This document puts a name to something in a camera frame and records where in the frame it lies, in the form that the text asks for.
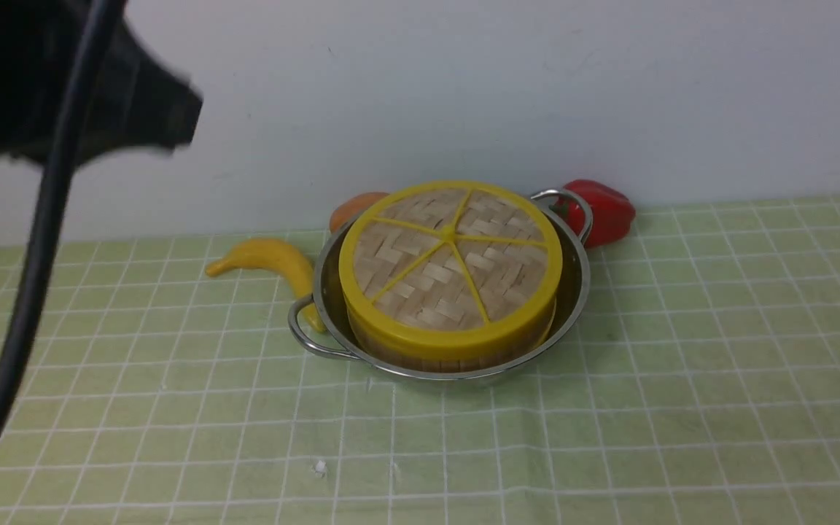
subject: green tablecloth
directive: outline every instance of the green tablecloth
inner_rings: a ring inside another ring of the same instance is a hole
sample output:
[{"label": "green tablecloth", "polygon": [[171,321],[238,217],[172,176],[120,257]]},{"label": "green tablecloth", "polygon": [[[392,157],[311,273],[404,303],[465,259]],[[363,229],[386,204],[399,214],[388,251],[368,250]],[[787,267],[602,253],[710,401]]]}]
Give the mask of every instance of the green tablecloth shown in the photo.
[{"label": "green tablecloth", "polygon": [[241,238],[63,246],[0,523],[840,524],[840,196],[643,210],[564,342],[473,392],[307,355],[281,279],[201,275]]}]

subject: toy pepper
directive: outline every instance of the toy pepper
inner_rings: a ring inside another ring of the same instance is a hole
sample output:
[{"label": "toy pepper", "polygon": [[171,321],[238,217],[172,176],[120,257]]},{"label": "toy pepper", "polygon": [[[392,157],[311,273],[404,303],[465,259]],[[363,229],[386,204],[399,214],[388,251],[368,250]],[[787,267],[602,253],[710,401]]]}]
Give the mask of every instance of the toy pepper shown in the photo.
[{"label": "toy pepper", "polygon": [[[579,193],[592,206],[594,225],[586,240],[586,248],[611,244],[630,232],[637,210],[623,193],[587,179],[573,180],[563,188]],[[575,202],[559,199],[551,209],[566,220],[573,232],[583,229],[586,216]]]}]

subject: bamboo steamer lid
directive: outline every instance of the bamboo steamer lid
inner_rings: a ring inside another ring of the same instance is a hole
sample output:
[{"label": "bamboo steamer lid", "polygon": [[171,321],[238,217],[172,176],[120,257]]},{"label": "bamboo steamer lid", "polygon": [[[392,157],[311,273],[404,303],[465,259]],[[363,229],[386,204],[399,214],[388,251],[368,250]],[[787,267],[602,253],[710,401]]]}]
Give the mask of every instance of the bamboo steamer lid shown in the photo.
[{"label": "bamboo steamer lid", "polygon": [[369,207],[343,240],[339,272],[361,348],[446,372],[539,346],[562,258],[553,224],[530,200],[480,182],[433,182]]}]

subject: yellow banana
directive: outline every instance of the yellow banana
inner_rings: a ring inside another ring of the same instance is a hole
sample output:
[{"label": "yellow banana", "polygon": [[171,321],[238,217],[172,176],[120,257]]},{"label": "yellow banana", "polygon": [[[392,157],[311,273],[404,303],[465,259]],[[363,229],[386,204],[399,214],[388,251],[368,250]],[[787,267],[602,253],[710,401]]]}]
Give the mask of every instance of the yellow banana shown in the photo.
[{"label": "yellow banana", "polygon": [[[206,275],[214,278],[236,269],[263,269],[280,273],[297,299],[313,293],[313,265],[300,253],[296,246],[282,239],[253,238],[235,246],[222,259],[206,266]],[[303,309],[303,318],[317,332],[326,332],[326,325],[320,320],[316,306]]]}]

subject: metal handle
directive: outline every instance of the metal handle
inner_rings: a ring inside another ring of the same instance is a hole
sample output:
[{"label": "metal handle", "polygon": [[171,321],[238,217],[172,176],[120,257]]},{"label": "metal handle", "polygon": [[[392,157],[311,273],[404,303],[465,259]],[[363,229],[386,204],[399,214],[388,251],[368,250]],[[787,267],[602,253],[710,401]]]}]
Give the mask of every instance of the metal handle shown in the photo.
[{"label": "metal handle", "polygon": [[534,201],[538,201],[546,197],[560,197],[570,201],[576,201],[576,204],[583,209],[583,213],[586,214],[586,223],[583,224],[583,230],[579,232],[579,240],[584,245],[589,238],[589,233],[592,233],[592,225],[594,224],[592,206],[589,206],[589,203],[587,203],[585,199],[581,198],[579,193],[571,192],[571,190],[557,190],[556,188],[550,188],[530,195],[530,198]]},{"label": "metal handle", "polygon": [[290,312],[287,312],[287,325],[290,326],[290,333],[294,336],[294,339],[297,339],[297,342],[300,343],[304,349],[310,350],[310,352],[313,352],[320,357],[333,359],[359,359],[359,357],[347,352],[346,350],[331,349],[329,346],[320,345],[320,343],[310,339],[310,337],[303,332],[303,328],[300,328],[300,322],[297,320],[297,316],[300,315],[301,310],[310,305],[313,305],[313,293],[300,297],[300,299],[294,301],[293,305],[290,306]]}]

